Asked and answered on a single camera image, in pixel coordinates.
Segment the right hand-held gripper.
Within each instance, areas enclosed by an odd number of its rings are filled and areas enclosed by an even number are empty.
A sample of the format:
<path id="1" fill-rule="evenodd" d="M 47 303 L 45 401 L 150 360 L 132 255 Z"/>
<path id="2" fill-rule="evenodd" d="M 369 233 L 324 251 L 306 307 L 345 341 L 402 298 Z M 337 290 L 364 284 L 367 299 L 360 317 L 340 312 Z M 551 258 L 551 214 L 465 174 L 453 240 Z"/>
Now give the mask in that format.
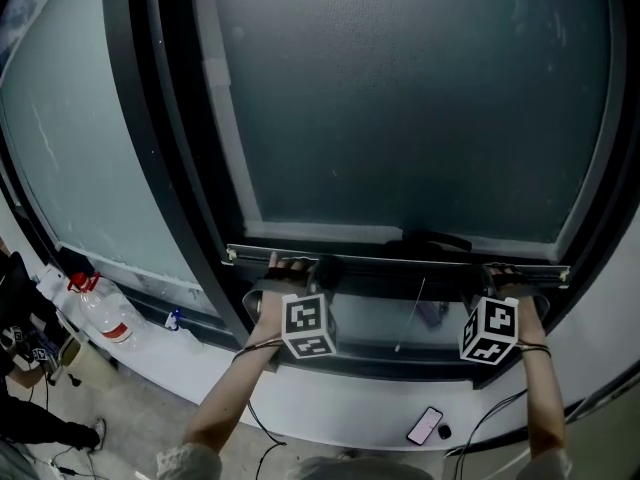
<path id="1" fill-rule="evenodd" d="M 518 300 L 499 298 L 485 267 L 465 270 L 460 292 L 467 321 L 459 334 L 462 360 L 498 364 L 518 341 Z"/>

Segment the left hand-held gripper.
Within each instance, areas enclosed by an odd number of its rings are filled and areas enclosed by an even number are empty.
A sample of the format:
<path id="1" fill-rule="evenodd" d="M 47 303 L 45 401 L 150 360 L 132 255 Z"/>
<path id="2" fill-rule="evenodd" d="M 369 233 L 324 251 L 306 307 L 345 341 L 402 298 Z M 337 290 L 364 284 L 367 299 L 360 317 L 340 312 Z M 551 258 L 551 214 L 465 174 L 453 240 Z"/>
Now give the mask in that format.
<path id="1" fill-rule="evenodd" d="M 342 273 L 341 262 L 333 256 L 321 257 L 304 295 L 283 295 L 281 337 L 296 359 L 337 354 L 338 327 L 331 312 Z"/>

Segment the person's left hand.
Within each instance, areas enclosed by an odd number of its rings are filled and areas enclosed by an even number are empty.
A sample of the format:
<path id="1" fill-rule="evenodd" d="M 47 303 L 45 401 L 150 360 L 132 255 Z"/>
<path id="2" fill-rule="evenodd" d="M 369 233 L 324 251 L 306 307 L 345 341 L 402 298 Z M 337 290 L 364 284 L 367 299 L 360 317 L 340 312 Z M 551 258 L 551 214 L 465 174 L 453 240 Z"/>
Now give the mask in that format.
<path id="1" fill-rule="evenodd" d="M 292 293 L 306 294 L 315 262 L 306 257 L 280 258 L 273 251 L 264 278 L 286 286 Z"/>

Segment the person's right hand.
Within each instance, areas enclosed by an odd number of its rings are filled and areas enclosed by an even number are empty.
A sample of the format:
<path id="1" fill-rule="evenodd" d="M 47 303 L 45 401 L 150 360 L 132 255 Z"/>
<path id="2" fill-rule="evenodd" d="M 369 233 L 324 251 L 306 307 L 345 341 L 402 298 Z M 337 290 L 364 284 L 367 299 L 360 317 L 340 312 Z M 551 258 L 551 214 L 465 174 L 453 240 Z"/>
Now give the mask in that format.
<path id="1" fill-rule="evenodd" d="M 483 266 L 487 275 L 487 294 L 498 299 L 534 297 L 537 287 L 529 283 L 525 275 L 515 266 L 494 263 Z"/>

